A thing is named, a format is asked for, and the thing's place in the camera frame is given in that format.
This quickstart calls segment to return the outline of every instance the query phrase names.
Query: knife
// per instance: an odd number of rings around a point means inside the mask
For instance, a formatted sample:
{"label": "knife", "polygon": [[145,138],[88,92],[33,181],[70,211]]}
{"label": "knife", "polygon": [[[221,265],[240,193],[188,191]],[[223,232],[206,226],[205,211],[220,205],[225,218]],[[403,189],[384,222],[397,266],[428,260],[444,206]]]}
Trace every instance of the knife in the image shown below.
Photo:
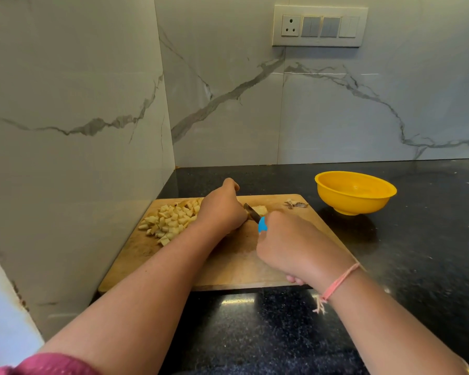
{"label": "knife", "polygon": [[243,208],[249,213],[250,217],[252,217],[252,220],[254,220],[258,224],[258,230],[259,234],[263,231],[268,230],[268,227],[266,226],[266,218],[259,216],[259,214],[252,209],[250,205],[245,203],[243,205]]}

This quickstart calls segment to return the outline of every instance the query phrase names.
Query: knife handle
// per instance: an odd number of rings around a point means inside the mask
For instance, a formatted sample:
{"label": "knife handle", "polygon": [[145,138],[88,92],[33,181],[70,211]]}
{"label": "knife handle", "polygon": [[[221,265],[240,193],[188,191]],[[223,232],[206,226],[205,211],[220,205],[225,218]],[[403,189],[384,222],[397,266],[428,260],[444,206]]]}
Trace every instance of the knife handle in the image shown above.
{"label": "knife handle", "polygon": [[267,232],[268,231],[268,227],[266,226],[266,217],[261,218],[261,220],[259,221],[258,230],[259,230],[259,234],[261,232]]}

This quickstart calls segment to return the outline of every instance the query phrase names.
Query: yellow bowl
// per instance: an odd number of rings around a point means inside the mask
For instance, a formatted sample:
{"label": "yellow bowl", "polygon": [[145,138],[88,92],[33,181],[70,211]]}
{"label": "yellow bowl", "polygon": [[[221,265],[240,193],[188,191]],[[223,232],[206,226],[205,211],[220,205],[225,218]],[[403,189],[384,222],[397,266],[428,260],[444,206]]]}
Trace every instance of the yellow bowl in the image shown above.
{"label": "yellow bowl", "polygon": [[327,171],[314,179],[322,200],[337,212],[350,216],[382,209],[397,192],[391,183],[358,172]]}

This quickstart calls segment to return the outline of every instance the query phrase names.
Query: person's right arm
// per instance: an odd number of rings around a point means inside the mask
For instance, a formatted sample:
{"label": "person's right arm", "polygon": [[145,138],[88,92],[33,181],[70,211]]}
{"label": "person's right arm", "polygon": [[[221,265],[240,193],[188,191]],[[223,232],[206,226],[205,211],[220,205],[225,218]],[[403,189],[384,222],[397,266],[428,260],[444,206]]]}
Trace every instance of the person's right arm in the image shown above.
{"label": "person's right arm", "polygon": [[[355,263],[348,252],[297,216],[272,212],[266,225],[258,256],[320,294]],[[336,289],[329,305],[372,375],[469,373],[462,359],[360,268]]]}

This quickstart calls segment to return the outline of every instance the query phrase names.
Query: pink sleeve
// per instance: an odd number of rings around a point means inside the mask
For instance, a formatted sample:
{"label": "pink sleeve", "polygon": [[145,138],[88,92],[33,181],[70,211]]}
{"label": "pink sleeve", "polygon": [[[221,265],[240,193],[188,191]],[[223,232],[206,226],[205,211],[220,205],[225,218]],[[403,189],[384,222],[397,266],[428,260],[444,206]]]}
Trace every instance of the pink sleeve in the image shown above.
{"label": "pink sleeve", "polygon": [[17,367],[0,367],[0,375],[100,375],[85,362],[58,353],[35,354]]}

